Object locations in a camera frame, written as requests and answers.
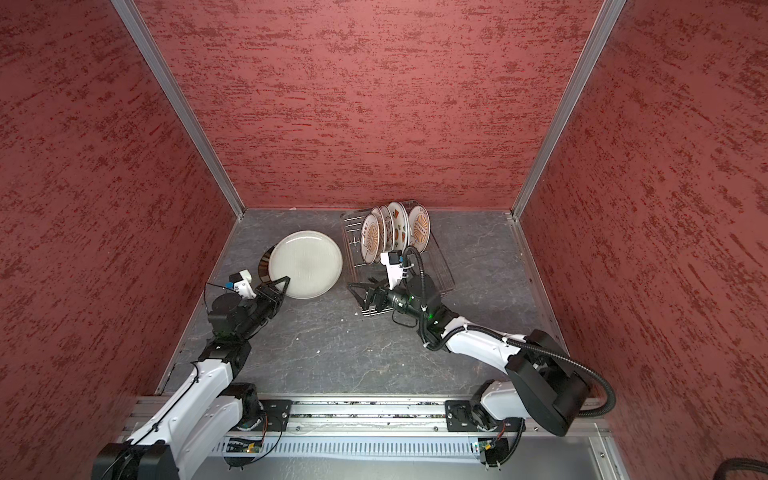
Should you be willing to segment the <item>large plain white plate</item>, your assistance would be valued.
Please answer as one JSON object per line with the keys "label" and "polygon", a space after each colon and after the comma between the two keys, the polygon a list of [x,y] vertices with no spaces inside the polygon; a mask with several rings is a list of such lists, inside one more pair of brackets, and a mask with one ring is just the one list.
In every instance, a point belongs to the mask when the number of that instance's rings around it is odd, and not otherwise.
{"label": "large plain white plate", "polygon": [[289,277],[285,294],[308,300],[328,292],[338,281],[343,257],[329,236],[311,230],[298,231],[283,238],[272,251],[268,272],[274,281]]}

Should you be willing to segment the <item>black striped rim plate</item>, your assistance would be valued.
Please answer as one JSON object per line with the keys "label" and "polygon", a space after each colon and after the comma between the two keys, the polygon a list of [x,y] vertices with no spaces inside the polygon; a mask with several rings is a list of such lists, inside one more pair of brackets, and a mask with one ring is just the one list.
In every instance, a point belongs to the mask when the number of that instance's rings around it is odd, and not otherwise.
{"label": "black striped rim plate", "polygon": [[272,281],[269,273],[269,264],[273,251],[274,246],[267,249],[259,260],[257,274],[261,283],[269,283]]}

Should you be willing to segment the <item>watermelon blue rim plate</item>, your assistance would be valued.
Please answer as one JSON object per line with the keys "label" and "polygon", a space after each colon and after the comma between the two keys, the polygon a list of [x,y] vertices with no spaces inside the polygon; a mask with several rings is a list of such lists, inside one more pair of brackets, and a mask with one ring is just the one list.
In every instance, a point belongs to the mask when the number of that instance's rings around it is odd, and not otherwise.
{"label": "watermelon blue rim plate", "polygon": [[400,202],[393,201],[387,206],[393,222],[393,249],[404,250],[410,242],[408,212]]}

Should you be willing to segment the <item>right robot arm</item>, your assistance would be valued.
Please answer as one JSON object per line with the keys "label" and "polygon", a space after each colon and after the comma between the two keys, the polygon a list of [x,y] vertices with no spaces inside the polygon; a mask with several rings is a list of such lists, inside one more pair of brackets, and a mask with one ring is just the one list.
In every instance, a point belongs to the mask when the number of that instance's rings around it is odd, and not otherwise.
{"label": "right robot arm", "polygon": [[470,357],[507,376],[482,384],[463,404],[464,411],[452,417],[481,431],[495,431],[510,418],[531,418],[547,432],[564,436],[575,419],[594,413],[585,408],[591,372],[546,332],[512,335],[471,322],[445,306],[431,284],[390,289],[381,281],[347,288],[363,310],[391,309],[413,319],[411,326],[426,349]]}

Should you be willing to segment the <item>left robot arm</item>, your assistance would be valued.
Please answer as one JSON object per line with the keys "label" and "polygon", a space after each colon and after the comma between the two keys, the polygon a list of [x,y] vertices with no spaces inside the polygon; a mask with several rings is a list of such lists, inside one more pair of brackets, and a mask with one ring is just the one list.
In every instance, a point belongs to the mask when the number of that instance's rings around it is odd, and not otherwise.
{"label": "left robot arm", "polygon": [[252,383],[236,377],[251,352],[250,341],[279,312],[291,280],[283,276],[251,286],[232,278],[207,305],[213,336],[193,362],[180,389],[121,443],[106,445],[93,462],[94,479],[190,479],[232,430],[245,449],[261,447],[267,434],[283,434],[289,400],[262,402]]}

